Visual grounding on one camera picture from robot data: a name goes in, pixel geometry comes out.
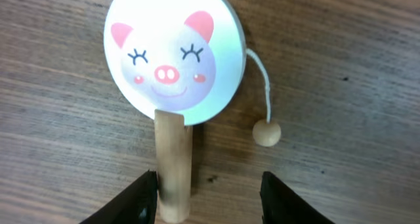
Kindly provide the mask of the white pig rattle drum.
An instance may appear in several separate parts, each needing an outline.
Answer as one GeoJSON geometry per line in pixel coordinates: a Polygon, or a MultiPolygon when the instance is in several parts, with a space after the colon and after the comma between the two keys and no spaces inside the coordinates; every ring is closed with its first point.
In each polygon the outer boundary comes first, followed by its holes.
{"type": "Polygon", "coordinates": [[[251,58],[227,0],[113,0],[104,52],[123,96],[155,124],[159,212],[167,223],[190,214],[192,131],[232,100],[251,58]]]}

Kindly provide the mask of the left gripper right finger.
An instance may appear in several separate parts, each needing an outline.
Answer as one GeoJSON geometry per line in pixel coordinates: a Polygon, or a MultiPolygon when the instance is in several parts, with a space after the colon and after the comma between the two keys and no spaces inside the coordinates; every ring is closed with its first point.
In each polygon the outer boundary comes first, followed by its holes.
{"type": "Polygon", "coordinates": [[[333,224],[269,171],[262,175],[260,196],[264,224],[333,224]]]}

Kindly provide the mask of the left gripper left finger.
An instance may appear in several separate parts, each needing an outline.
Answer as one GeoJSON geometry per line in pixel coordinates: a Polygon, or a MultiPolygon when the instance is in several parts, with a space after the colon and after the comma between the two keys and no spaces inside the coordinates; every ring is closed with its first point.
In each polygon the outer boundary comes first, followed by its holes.
{"type": "Polygon", "coordinates": [[[154,224],[158,177],[147,171],[81,224],[154,224]]]}

